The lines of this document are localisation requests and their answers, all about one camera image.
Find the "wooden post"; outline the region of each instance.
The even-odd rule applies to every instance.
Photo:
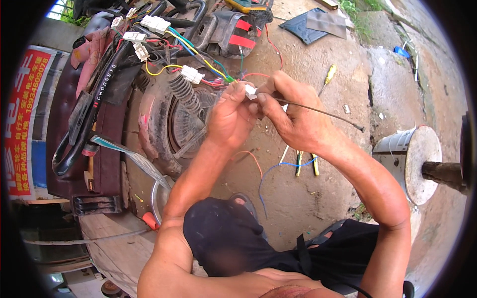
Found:
[[[439,184],[444,184],[458,190],[463,195],[468,195],[469,189],[462,185],[462,175],[459,163],[424,162],[422,177]]]

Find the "concrete ground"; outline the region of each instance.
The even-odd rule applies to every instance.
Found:
[[[278,25],[275,19],[269,25],[270,38],[280,49],[283,70],[292,78],[320,89],[331,66],[338,71],[323,92],[321,100],[326,109],[341,117],[365,125],[362,134],[352,126],[332,119],[356,144],[371,152],[373,142],[396,130],[427,124],[435,129],[442,144],[443,161],[459,162],[461,115],[466,103],[464,84],[456,60],[437,25],[416,0],[386,0],[388,12],[371,12],[368,16],[372,29],[371,42],[361,45],[354,33],[344,40],[327,35],[305,46],[291,33]],[[313,0],[275,1],[275,16],[291,19],[314,7]],[[406,59],[392,53],[393,47],[404,40],[419,55],[419,80],[414,81],[415,55]],[[224,61],[229,72],[239,70],[239,61]],[[263,34],[253,52],[244,60],[247,73],[272,74],[280,68],[280,58]],[[260,85],[266,78],[250,76]],[[141,152],[137,140],[137,113],[141,94],[135,92],[130,103],[130,121],[125,129],[124,143]],[[345,114],[343,105],[351,110]],[[379,113],[386,116],[383,120]],[[254,149],[263,172],[276,165],[285,149],[285,143],[273,124],[264,119],[253,129],[243,150]],[[308,154],[304,162],[311,160]],[[294,163],[296,152],[290,149],[285,162]],[[126,159],[130,183],[129,198],[139,217],[149,211],[148,198],[153,181]],[[270,244],[276,250],[293,248],[296,237],[305,239],[319,234],[333,222],[353,215],[349,210],[359,205],[352,185],[329,163],[318,161],[320,175],[313,175],[312,166],[304,167],[300,177],[295,168],[283,165],[270,171],[263,182],[261,194],[267,215],[259,198],[260,174],[250,156],[240,162],[229,162],[215,184],[212,196],[229,198],[235,192],[248,194],[255,205],[259,221],[264,226]],[[416,286],[417,297],[423,295],[445,262],[454,243],[463,217],[465,197],[440,185],[434,196],[418,207],[419,224],[407,279]]]

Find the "hand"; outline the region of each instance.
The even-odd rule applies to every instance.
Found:
[[[248,109],[245,82],[233,82],[222,93],[212,111],[207,138],[225,149],[237,150],[249,137],[257,120]]]
[[[257,89],[257,101],[249,106],[249,110],[258,118],[267,116],[293,149],[319,155],[322,149],[330,147],[338,130],[328,116],[294,104],[289,104],[284,112],[274,97],[324,110],[313,87],[296,82],[282,71],[275,72]]]

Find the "yellow screwdriver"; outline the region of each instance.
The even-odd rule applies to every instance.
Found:
[[[321,91],[320,91],[320,93],[318,93],[318,96],[321,95],[321,93],[325,89],[326,85],[328,85],[331,82],[331,79],[333,78],[337,69],[338,69],[338,67],[334,64],[330,67],[330,70],[328,71],[328,74],[326,75],[325,85],[323,85],[323,87],[321,88]]]

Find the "black shorts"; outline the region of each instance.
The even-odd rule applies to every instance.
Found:
[[[274,268],[321,280],[343,295],[355,291],[344,284],[359,286],[378,231],[378,225],[348,219],[319,247],[298,243],[302,249],[278,252],[261,236],[263,227],[252,214],[233,201],[209,197],[195,203],[184,219],[184,236],[210,277]]]

